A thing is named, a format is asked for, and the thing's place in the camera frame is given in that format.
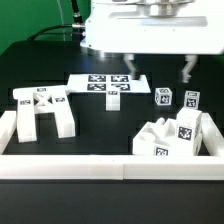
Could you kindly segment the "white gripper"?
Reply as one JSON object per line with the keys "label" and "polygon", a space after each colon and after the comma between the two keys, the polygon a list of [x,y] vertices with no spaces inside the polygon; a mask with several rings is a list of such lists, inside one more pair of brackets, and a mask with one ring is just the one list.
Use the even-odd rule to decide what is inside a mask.
{"label": "white gripper", "polygon": [[[106,53],[220,54],[224,52],[224,0],[91,0],[84,46]],[[124,62],[140,78],[134,55]],[[188,83],[197,55],[186,55]]]}

